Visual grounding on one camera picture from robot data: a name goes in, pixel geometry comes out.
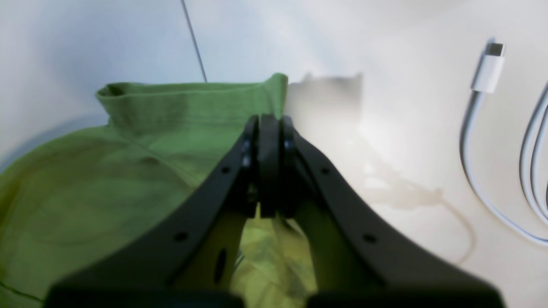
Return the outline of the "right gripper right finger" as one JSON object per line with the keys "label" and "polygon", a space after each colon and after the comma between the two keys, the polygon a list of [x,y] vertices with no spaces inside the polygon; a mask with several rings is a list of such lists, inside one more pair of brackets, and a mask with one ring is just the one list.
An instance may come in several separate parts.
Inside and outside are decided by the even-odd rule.
{"label": "right gripper right finger", "polygon": [[495,287],[380,218],[289,117],[260,118],[259,201],[263,218],[294,218],[308,239],[308,308],[504,307]]}

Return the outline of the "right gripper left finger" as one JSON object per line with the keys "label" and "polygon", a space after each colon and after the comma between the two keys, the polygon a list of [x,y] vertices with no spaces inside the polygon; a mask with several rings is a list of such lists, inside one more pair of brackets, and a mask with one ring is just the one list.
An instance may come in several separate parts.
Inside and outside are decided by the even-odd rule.
{"label": "right gripper left finger", "polygon": [[168,218],[50,290],[46,308],[242,308],[229,292],[241,232],[254,217],[259,118]]}

